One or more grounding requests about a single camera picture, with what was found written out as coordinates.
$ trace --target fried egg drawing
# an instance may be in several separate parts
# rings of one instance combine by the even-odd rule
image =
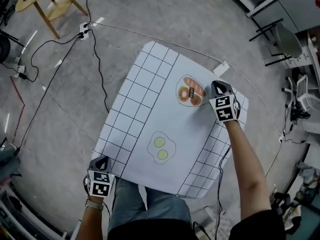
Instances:
[[[156,131],[147,147],[148,153],[153,156],[154,162],[162,165],[176,154],[176,144],[161,131]]]

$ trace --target wrist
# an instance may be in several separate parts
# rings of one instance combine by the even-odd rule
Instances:
[[[99,204],[99,205],[102,205],[103,201],[104,201],[104,198],[103,197],[99,197],[99,196],[94,196],[94,195],[91,195],[88,197],[89,200],[91,202],[94,202],[96,204]]]
[[[239,123],[236,120],[231,120],[231,121],[224,122],[224,125],[226,128],[229,128],[232,126],[239,126]]]

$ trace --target black shirt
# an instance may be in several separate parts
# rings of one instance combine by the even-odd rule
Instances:
[[[178,219],[141,219],[113,228],[108,240],[197,240],[190,225]],[[285,240],[282,217],[273,210],[258,212],[235,225],[229,240]]]

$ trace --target grid pattern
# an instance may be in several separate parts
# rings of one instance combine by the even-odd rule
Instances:
[[[145,44],[114,100],[93,155],[110,157],[112,173],[118,177],[125,169],[178,55],[154,41]]]
[[[249,100],[239,91],[232,88],[241,106],[239,124],[244,130],[247,121]],[[225,125],[215,121],[212,130],[197,157],[190,173],[179,189],[178,195],[187,198],[202,198],[219,176],[219,163],[230,146],[229,135]],[[222,161],[223,167],[232,154],[227,153]]]
[[[145,44],[113,102],[92,155],[110,157],[112,173],[118,177],[125,170],[178,55],[179,53],[154,41]],[[249,101],[234,88],[233,92],[241,105],[238,121],[244,130]],[[219,163],[229,146],[225,125],[216,121],[177,194],[188,198],[202,198],[218,178]],[[231,154],[232,150],[222,161],[222,166]]]

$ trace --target white paper sheet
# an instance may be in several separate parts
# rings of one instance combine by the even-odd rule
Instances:
[[[189,198],[202,198],[219,176],[229,148],[224,125],[208,104],[220,80],[187,57],[151,41],[129,71],[94,148],[128,181]],[[194,87],[196,98],[186,90]],[[244,129],[249,101],[237,90]],[[231,155],[231,150],[222,166]]]

